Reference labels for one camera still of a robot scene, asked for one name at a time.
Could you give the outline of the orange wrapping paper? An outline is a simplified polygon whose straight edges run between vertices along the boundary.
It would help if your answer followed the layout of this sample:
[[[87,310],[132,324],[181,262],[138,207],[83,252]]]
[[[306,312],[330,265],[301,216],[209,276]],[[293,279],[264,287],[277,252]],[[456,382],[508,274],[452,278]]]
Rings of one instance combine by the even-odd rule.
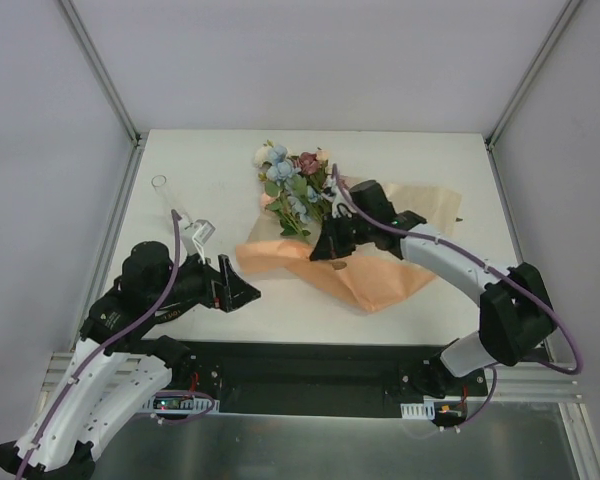
[[[381,184],[397,212],[413,211],[446,236],[453,233],[462,195],[441,186]],[[247,241],[235,249],[245,274],[286,269],[317,289],[368,313],[402,302],[431,283],[436,275],[401,261],[371,244],[360,246],[345,258],[311,261],[320,228],[310,226],[308,241],[280,235],[271,213],[262,212]]]

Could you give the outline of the artificial flower bunch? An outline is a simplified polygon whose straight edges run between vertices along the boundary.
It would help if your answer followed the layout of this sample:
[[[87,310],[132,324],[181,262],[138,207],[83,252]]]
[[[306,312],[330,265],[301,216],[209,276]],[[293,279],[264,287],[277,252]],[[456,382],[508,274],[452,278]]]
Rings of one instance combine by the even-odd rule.
[[[267,140],[253,162],[263,190],[261,209],[277,217],[282,237],[308,242],[311,229],[332,212],[329,153],[318,148],[295,154]]]

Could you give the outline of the black ribbon gold lettering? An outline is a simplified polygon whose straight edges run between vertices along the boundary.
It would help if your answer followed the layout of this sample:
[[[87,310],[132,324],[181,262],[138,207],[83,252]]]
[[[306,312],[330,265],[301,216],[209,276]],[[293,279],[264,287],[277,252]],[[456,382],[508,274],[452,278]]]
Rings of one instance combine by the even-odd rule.
[[[165,324],[181,317],[187,311],[182,305],[172,305],[155,313],[155,323]]]

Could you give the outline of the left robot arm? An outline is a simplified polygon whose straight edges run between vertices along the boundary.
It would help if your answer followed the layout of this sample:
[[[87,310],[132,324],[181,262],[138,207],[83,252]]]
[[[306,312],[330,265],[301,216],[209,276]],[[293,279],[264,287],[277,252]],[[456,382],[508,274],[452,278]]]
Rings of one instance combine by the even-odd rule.
[[[144,335],[195,306],[225,313],[260,298],[227,256],[213,268],[197,254],[171,256],[141,242],[113,286],[91,307],[69,366],[25,434],[0,444],[0,468],[18,479],[88,479],[116,434],[166,389],[187,396],[191,350],[163,335],[142,349]]]

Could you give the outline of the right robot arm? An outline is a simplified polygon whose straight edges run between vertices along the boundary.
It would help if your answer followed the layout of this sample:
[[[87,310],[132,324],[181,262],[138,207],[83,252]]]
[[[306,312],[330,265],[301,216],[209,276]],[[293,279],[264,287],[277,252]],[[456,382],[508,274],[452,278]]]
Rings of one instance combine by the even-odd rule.
[[[514,366],[556,330],[544,282],[534,266],[491,266],[452,243],[421,215],[397,212],[375,180],[346,189],[330,179],[326,196],[331,211],[323,217],[311,260],[345,258],[372,244],[434,273],[479,309],[475,332],[452,341],[410,373],[411,386],[419,393],[442,399],[477,370]]]

